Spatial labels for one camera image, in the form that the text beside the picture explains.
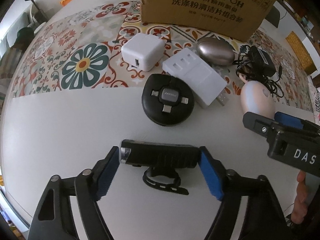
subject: black cable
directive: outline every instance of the black cable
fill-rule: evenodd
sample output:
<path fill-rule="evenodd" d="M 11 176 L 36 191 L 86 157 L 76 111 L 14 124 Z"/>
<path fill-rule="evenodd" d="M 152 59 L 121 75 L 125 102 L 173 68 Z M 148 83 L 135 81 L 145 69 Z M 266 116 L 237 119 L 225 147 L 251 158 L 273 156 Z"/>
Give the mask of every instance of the black cable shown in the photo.
<path fill-rule="evenodd" d="M 242 49 L 240 50 L 239 55 L 238 55 L 238 60 L 234 61 L 234 64 L 238 64 L 237 69 L 236 69 L 236 75 L 239 76 L 239 73 L 241 73 L 241 74 L 245 75 L 246 79 L 249 81 L 251 81 L 251 80 L 258 81 L 261 84 L 263 84 L 270 91 L 272 96 L 276 95 L 279 98 L 283 98 L 284 97 L 283 90 L 282 90 L 281 86 L 278 84 L 278 82 L 281 79 L 281 75 L 282 75 L 282 65 L 280 64 L 280 66 L 279 66 L 278 80 L 274 81 L 272 79 L 269 79 L 267 76 L 263 75 L 263 73 L 261 73 L 260 71 L 257 71 L 256 68 L 252 67 L 252 65 L 249 65 L 250 63 L 253 63 L 251 60 L 249 60 L 249 59 L 240 60 L 240 57 L 242 57 L 242 59 L 243 59 L 246 56 L 246 55 L 242 55 L 243 50 L 246 47 L 249 47 L 249 46 L 245 45 L 244 47 L 242 47 Z"/>
<path fill-rule="evenodd" d="M 287 15 L 287 12 L 288 11 L 285 11 L 285 15 L 282 18 L 280 18 L 279 20 L 282 20 Z"/>

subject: teal flower design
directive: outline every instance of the teal flower design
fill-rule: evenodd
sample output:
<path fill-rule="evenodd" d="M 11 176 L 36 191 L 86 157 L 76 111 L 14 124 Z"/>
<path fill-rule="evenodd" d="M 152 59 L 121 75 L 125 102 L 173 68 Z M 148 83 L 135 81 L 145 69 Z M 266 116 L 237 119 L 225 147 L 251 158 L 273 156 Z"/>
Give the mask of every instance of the teal flower design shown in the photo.
<path fill-rule="evenodd" d="M 91 43 L 78 49 L 62 68 L 62 89 L 92 87 L 104 74 L 109 63 L 108 47 L 102 43 Z"/>

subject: white multi-port charger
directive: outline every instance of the white multi-port charger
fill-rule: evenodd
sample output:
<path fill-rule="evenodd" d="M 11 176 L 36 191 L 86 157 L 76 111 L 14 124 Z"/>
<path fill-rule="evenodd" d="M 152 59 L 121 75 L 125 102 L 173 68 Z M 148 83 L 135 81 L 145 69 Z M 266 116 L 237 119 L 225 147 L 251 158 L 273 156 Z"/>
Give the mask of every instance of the white multi-port charger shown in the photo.
<path fill-rule="evenodd" d="M 121 48 L 125 62 L 143 71 L 150 71 L 162 58 L 165 41 L 152 34 L 137 33 Z"/>
<path fill-rule="evenodd" d="M 201 107 L 210 105 L 227 85 L 212 67 L 188 48 L 164 61 L 162 69 L 187 83 Z"/>

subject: human hand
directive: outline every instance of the human hand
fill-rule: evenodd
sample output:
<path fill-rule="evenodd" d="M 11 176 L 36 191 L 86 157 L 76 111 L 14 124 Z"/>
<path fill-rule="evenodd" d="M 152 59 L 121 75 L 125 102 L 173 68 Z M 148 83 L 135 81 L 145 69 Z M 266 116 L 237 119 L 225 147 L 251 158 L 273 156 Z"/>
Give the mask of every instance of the human hand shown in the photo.
<path fill-rule="evenodd" d="M 297 176 L 297 196 L 294 200 L 291 221 L 295 224 L 301 224 L 307 214 L 308 206 L 304 203 L 308 196 L 308 187 L 306 186 L 306 173 L 300 171 Z"/>

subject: patterned tablecloth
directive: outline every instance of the patterned tablecloth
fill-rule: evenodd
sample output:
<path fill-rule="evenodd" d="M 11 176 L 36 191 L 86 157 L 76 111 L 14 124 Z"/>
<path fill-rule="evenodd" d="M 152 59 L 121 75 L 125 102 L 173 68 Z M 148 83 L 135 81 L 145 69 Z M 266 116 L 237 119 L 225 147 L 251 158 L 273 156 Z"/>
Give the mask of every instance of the patterned tablecloth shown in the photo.
<path fill-rule="evenodd" d="M 163 58 L 149 72 L 123 61 L 121 46 L 136 33 L 153 34 L 166 40 Z M 183 48 L 195 49 L 196 40 L 215 37 L 225 41 L 235 52 L 244 43 L 195 28 L 147 24 L 140 20 L 140 2 L 126 1 L 84 10 L 55 22 L 41 32 L 25 61 L 20 63 L 14 80 L 13 97 L 65 89 L 96 87 L 143 87 L 152 73 L 162 73 L 162 62 Z M 311 111 L 307 75 L 300 62 L 276 41 L 257 30 L 248 44 L 261 46 L 271 56 L 277 70 L 284 66 L 281 87 L 283 104 Z M 243 83 L 235 66 L 216 71 L 228 82 L 225 93 L 240 95 Z"/>

